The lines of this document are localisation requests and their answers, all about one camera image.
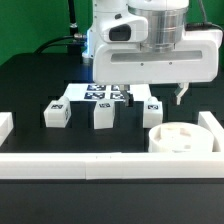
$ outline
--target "white bowl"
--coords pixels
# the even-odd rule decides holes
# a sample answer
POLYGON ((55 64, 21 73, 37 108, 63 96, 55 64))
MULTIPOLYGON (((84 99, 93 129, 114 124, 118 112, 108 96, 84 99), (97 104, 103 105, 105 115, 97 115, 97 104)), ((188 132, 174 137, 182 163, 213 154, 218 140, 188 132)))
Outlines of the white bowl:
POLYGON ((212 152, 214 136, 195 124, 171 122, 149 132, 149 152, 212 152))

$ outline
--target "black table surface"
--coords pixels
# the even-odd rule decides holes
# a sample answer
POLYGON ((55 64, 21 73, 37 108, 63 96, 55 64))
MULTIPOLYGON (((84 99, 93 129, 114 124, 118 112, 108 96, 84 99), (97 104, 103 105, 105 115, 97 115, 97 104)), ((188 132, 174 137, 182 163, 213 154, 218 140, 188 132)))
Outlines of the black table surface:
MULTIPOLYGON (((13 112, 15 128, 0 151, 143 152, 142 103, 116 105, 114 129, 93 129, 94 103, 71 103, 65 129, 46 128, 43 111, 68 83, 91 82, 91 67, 65 54, 21 54, 0 67, 0 111, 13 112)), ((170 103, 176 85, 151 86, 163 102, 164 121, 197 123, 211 111, 223 125, 224 79, 191 84, 180 106, 170 103)), ((0 180, 0 223, 6 224, 223 224, 223 179, 0 180)))
MULTIPOLYGON (((0 111, 12 112, 15 126, 0 152, 147 151, 142 102, 132 108, 116 103, 114 128, 105 130, 94 130, 95 102, 71 102, 66 128, 46 128, 43 112, 50 101, 59 99, 69 83, 92 82, 91 66, 80 62, 67 54, 20 54, 0 67, 0 111)), ((211 83, 191 84, 180 106, 171 103, 177 85, 151 85, 152 95, 163 102, 163 121, 197 123, 198 112, 208 110, 223 124, 223 77, 220 71, 211 83)))

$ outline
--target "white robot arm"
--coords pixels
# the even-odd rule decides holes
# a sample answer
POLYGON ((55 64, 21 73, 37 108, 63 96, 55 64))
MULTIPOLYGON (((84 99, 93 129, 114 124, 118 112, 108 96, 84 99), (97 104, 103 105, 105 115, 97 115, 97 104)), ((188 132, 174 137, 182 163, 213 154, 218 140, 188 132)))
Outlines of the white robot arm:
POLYGON ((177 103, 190 82, 218 72, 220 30, 185 31, 189 0, 93 0, 85 59, 97 84, 178 83, 177 103))

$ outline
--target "black cable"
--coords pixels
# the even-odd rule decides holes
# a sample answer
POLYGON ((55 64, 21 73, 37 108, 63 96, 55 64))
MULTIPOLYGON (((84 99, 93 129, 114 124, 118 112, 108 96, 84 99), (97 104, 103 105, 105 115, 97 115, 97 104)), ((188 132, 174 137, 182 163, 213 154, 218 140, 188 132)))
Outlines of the black cable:
POLYGON ((207 17, 206 11, 205 11, 204 3, 202 0, 198 0, 198 4, 199 4, 199 8, 201 10, 202 17, 203 17, 203 22, 207 23, 208 17, 207 17))
POLYGON ((222 32, 224 32, 224 29, 221 26, 217 25, 217 24, 212 24, 212 27, 213 28, 217 28, 219 30, 222 30, 222 32))
POLYGON ((186 24, 187 31, 194 31, 194 30, 207 30, 211 29, 213 26, 212 23, 188 23, 186 24))
POLYGON ((40 47, 37 48, 36 51, 34 51, 34 53, 38 54, 38 53, 42 52, 48 45, 58 42, 58 41, 61 41, 61 40, 68 40, 68 39, 74 39, 74 37, 73 36, 63 36, 63 37, 55 38, 53 40, 50 40, 50 41, 42 44, 40 47))
POLYGON ((74 43, 67 43, 67 44, 65 44, 65 43, 62 43, 62 44, 50 44, 50 45, 45 46, 44 48, 42 48, 41 50, 39 50, 36 53, 37 54, 41 54, 44 50, 46 50, 49 47, 60 47, 60 46, 66 46, 66 47, 69 47, 69 46, 83 47, 84 45, 85 45, 84 42, 74 42, 74 43))
POLYGON ((69 9, 69 18, 70 18, 70 34, 74 35, 75 33, 78 33, 74 0, 68 0, 68 9, 69 9))

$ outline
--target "green wall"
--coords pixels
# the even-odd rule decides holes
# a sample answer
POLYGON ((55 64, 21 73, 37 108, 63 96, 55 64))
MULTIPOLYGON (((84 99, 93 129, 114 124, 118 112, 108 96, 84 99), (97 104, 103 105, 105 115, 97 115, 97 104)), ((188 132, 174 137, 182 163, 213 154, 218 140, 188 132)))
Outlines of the green wall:
MULTIPOLYGON (((77 23, 82 32, 91 25, 91 4, 91 0, 75 0, 77 23)), ((224 1, 204 0, 204 4, 209 20, 223 25, 224 1)), ((201 21, 197 0, 191 0, 188 21, 201 21)), ((0 0, 0 64, 15 54, 33 52, 42 43, 68 34, 67 0, 0 0)))

